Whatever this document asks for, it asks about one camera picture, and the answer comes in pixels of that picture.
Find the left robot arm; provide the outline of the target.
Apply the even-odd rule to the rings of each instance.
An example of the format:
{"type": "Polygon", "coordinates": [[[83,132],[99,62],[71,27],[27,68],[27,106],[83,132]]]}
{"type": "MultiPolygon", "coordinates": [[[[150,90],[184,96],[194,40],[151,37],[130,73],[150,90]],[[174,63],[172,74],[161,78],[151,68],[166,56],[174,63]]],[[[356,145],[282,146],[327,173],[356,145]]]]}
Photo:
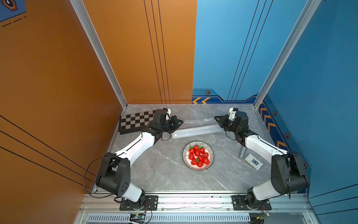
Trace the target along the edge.
{"type": "Polygon", "coordinates": [[[135,209],[145,205],[145,191],[131,183],[132,164],[158,140],[163,133],[174,133],[184,121],[170,115],[170,109],[155,111],[153,120],[128,146],[115,152],[106,153],[102,158],[96,178],[96,186],[131,202],[135,209]]]}

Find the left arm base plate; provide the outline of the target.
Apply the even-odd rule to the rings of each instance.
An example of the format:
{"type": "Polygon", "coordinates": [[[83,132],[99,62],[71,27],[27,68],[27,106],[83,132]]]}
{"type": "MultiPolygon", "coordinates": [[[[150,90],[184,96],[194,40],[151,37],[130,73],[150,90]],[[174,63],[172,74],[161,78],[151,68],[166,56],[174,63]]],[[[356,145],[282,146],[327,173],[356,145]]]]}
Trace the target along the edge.
{"type": "Polygon", "coordinates": [[[156,211],[158,207],[157,195],[145,195],[137,202],[122,198],[119,209],[121,211],[156,211]]]}

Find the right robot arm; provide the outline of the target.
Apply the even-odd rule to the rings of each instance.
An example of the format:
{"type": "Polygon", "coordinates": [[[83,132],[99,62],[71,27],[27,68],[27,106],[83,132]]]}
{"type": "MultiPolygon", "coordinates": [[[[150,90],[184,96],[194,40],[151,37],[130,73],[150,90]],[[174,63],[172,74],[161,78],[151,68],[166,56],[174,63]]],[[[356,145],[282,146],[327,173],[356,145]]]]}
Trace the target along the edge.
{"type": "Polygon", "coordinates": [[[232,132],[238,143],[255,151],[271,165],[270,180],[247,190],[245,204],[248,208],[256,210],[271,198],[309,188],[310,180],[301,155],[280,149],[251,131],[245,112],[234,110],[230,115],[214,119],[224,131],[232,132]]]}

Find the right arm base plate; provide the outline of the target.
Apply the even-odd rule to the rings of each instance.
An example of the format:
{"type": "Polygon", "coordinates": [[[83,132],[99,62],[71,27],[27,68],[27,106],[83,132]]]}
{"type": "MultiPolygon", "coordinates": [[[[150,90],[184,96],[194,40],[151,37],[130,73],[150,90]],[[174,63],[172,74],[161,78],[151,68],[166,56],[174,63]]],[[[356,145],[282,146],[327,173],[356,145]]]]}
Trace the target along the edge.
{"type": "Polygon", "coordinates": [[[268,199],[258,201],[251,195],[233,195],[231,196],[233,208],[235,211],[271,211],[271,203],[268,199]]]}

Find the cream plastic wrap dispenser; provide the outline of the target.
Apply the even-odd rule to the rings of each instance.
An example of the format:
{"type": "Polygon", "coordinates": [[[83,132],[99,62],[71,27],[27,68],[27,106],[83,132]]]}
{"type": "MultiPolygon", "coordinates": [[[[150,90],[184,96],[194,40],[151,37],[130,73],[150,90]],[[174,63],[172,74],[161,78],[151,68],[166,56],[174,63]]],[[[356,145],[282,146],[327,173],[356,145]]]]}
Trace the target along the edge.
{"type": "Polygon", "coordinates": [[[172,133],[173,139],[187,138],[192,136],[199,136],[204,134],[211,134],[221,132],[223,128],[221,128],[218,124],[216,125],[208,125],[202,127],[193,127],[186,129],[178,129],[174,133],[172,133]]]}

